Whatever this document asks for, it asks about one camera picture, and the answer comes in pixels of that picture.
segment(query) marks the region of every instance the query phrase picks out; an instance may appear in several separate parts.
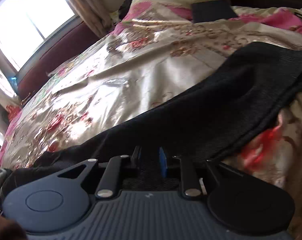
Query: white logo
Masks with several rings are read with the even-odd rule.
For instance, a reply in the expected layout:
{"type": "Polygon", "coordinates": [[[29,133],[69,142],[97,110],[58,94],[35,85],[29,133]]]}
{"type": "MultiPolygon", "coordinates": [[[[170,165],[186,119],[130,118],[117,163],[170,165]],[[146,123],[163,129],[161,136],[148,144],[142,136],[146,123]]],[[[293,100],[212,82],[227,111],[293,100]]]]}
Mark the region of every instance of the white logo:
{"type": "Polygon", "coordinates": [[[153,194],[152,193],[149,193],[148,195],[145,195],[147,198],[150,198],[150,197],[152,197],[153,196],[153,194]]]}

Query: silver screw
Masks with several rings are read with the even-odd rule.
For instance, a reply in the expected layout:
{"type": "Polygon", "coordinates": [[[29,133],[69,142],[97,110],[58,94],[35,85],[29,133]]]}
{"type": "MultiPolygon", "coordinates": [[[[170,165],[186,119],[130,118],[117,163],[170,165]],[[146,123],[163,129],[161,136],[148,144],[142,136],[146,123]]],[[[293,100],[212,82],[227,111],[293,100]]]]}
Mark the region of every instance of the silver screw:
{"type": "Polygon", "coordinates": [[[113,191],[109,189],[101,189],[97,192],[99,197],[111,197],[113,195],[113,191]]]}
{"type": "Polygon", "coordinates": [[[201,191],[196,188],[189,188],[184,193],[189,197],[197,197],[201,194],[201,191]]]}

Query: dark rectangular object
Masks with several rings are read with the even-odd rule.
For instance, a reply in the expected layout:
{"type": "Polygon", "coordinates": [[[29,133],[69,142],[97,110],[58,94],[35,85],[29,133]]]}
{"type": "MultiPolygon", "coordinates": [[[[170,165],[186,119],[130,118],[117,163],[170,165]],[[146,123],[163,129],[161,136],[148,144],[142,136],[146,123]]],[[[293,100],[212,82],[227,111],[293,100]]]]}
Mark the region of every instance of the dark rectangular object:
{"type": "Polygon", "coordinates": [[[194,23],[213,22],[220,19],[236,18],[238,15],[223,0],[198,2],[192,5],[194,23]]]}

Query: ribbed gray surface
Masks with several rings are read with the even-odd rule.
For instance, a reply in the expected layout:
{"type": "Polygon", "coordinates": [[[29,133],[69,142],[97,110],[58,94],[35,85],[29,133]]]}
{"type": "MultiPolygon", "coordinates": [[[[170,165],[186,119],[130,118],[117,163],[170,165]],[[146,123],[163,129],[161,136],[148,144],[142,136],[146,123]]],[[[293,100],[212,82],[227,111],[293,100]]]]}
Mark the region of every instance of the ribbed gray surface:
{"type": "Polygon", "coordinates": [[[176,191],[123,191],[120,197],[100,201],[91,214],[69,231],[28,236],[29,240],[291,240],[286,233],[251,237],[217,224],[201,202],[182,199],[176,191]]]}

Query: window pane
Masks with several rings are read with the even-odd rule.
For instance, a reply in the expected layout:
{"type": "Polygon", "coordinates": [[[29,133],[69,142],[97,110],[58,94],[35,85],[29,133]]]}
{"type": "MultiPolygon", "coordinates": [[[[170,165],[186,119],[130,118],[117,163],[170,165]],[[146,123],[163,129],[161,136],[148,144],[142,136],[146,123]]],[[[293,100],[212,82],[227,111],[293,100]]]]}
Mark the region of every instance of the window pane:
{"type": "Polygon", "coordinates": [[[18,1],[45,38],[74,16],[65,0],[18,1]]]}
{"type": "Polygon", "coordinates": [[[5,0],[0,6],[0,42],[3,53],[20,68],[43,42],[16,0],[5,0]]]}

